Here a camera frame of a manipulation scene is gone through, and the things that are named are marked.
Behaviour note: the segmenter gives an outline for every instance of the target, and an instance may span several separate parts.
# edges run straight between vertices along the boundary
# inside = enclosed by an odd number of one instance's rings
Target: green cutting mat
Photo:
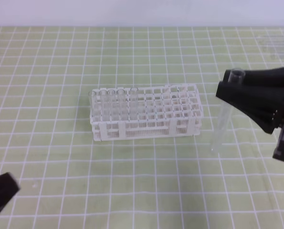
[[[21,191],[0,229],[284,229],[278,137],[232,117],[210,153],[225,69],[284,59],[257,38],[284,28],[0,28],[0,174]],[[200,136],[93,142],[88,92],[196,83]]]

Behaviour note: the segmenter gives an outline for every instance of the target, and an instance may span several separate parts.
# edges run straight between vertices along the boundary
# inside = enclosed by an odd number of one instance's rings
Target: clear test tube
[[[230,71],[228,83],[241,84],[246,76],[246,72],[241,68],[233,68]],[[219,152],[222,142],[224,141],[225,133],[231,116],[233,113],[233,106],[226,102],[222,102],[220,106],[220,113],[218,115],[217,126],[214,128],[213,138],[211,142],[211,151]]]
[[[99,92],[103,121],[110,121],[109,98],[106,90]]]
[[[127,99],[124,89],[117,90],[118,108],[121,120],[128,120]]]
[[[130,120],[137,120],[138,115],[138,88],[130,89]]]
[[[109,97],[109,110],[110,110],[111,119],[112,121],[119,120],[115,90],[110,89],[108,91],[108,97]]]
[[[91,105],[93,120],[95,122],[98,122],[100,121],[100,109],[99,109],[97,94],[95,91],[91,91],[89,92],[88,95],[89,95],[89,101]]]

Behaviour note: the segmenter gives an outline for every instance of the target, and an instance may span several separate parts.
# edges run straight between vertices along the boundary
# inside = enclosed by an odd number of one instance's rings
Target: plastic test tube rack
[[[203,108],[195,84],[101,88],[89,99],[95,141],[200,134]]]

